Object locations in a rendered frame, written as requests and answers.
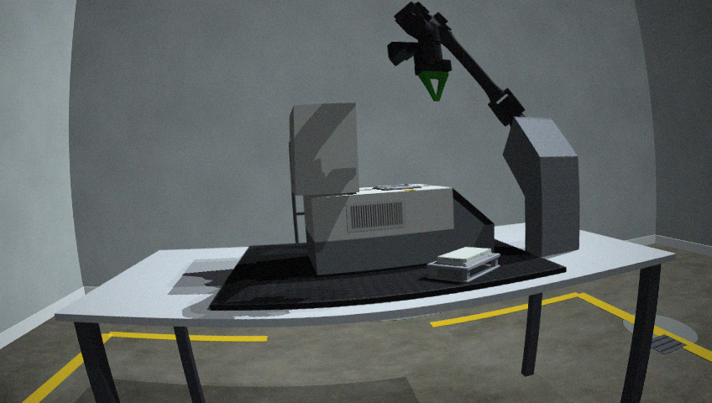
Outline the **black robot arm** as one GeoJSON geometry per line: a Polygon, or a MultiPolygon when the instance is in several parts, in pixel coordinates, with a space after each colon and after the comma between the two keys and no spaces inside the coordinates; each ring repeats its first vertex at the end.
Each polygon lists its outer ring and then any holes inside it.
{"type": "Polygon", "coordinates": [[[418,43],[389,43],[387,48],[390,61],[397,66],[402,61],[409,60],[412,56],[414,56],[415,65],[425,59],[436,59],[434,42],[431,41],[439,42],[458,59],[481,85],[489,97],[490,103],[488,106],[504,126],[511,126],[514,117],[525,118],[525,115],[522,114],[525,108],[511,93],[510,89],[507,87],[503,91],[490,79],[473,57],[455,39],[451,29],[445,24],[448,21],[440,13],[431,16],[429,13],[420,2],[410,2],[394,16],[395,21],[402,28],[404,24],[403,29],[407,34],[418,39],[418,43]],[[508,96],[497,104],[496,101],[499,101],[505,94],[508,96]]]}

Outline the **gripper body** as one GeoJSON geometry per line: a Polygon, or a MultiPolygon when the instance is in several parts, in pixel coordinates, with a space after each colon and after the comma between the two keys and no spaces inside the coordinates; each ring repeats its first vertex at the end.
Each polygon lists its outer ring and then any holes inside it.
{"type": "Polygon", "coordinates": [[[442,59],[442,48],[441,43],[434,42],[436,59],[425,59],[419,64],[415,65],[415,74],[418,76],[422,71],[444,71],[449,72],[452,70],[452,65],[450,60],[442,59]],[[425,69],[424,69],[425,68],[425,69]]]}

